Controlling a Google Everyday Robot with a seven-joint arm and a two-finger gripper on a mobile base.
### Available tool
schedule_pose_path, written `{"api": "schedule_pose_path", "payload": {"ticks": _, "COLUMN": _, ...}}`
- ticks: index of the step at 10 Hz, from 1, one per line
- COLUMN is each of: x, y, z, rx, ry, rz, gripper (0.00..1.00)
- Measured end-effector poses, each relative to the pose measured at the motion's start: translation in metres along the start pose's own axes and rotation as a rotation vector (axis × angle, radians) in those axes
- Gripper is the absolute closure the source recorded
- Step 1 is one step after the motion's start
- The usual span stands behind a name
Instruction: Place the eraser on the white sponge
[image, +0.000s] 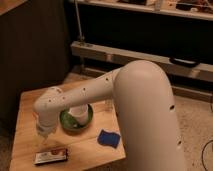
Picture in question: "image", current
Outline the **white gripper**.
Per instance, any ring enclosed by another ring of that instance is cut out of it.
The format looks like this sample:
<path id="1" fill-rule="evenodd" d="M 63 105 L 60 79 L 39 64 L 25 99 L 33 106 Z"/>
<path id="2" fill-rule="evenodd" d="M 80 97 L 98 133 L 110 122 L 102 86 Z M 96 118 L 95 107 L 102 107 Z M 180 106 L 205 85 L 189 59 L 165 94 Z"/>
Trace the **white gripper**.
<path id="1" fill-rule="evenodd" d="M 56 125 L 44 126 L 40 123 L 36 124 L 37 134 L 42 137 L 48 137 L 51 133 L 55 133 L 57 129 Z"/>

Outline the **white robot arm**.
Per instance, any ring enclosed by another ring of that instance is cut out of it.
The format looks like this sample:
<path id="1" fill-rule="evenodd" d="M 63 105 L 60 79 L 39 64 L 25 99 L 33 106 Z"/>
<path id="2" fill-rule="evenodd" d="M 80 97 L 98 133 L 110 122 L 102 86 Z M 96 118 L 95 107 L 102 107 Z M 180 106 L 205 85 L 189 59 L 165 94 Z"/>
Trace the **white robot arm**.
<path id="1" fill-rule="evenodd" d="M 174 96 L 157 64 L 136 60 L 62 91 L 48 88 L 34 103 L 37 132 L 53 132 L 61 111 L 105 99 L 114 101 L 128 171 L 187 171 Z"/>

